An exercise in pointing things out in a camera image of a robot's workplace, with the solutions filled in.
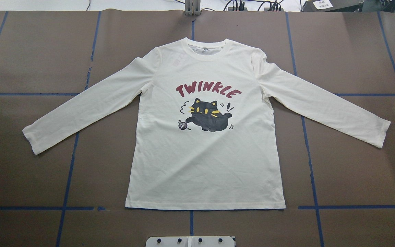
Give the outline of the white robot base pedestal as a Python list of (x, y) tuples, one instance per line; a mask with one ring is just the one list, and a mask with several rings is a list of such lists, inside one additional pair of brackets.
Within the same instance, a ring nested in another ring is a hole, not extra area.
[(235, 247), (232, 236), (159, 236), (150, 237), (146, 247)]

